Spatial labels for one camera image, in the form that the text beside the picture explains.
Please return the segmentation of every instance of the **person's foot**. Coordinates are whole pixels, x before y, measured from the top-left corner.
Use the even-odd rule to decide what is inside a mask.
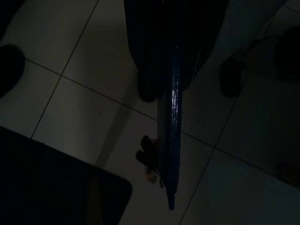
[[[0,98],[20,80],[25,67],[25,57],[15,45],[0,47]]]
[[[24,2],[25,0],[0,0],[0,40],[11,19]]]

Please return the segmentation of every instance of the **white tile floor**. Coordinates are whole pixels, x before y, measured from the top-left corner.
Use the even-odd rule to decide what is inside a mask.
[[[267,34],[300,25],[298,3],[287,5],[294,11],[283,6]],[[157,105],[137,96],[123,0],[26,0],[0,45],[7,43],[28,60],[21,81],[0,99],[0,126],[129,180],[133,194],[120,224],[297,220],[300,191],[262,170],[275,173],[278,159],[299,149],[298,84],[249,74],[235,101],[223,97],[217,72],[196,77],[184,93],[170,212],[165,190],[148,183],[135,160],[142,136],[156,136]]]

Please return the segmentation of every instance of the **shoe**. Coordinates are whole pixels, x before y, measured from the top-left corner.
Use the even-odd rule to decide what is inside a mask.
[[[0,47],[0,98],[6,95],[20,80],[25,67],[25,57],[15,45]]]
[[[0,0],[0,40],[11,19],[24,2],[25,0]]]

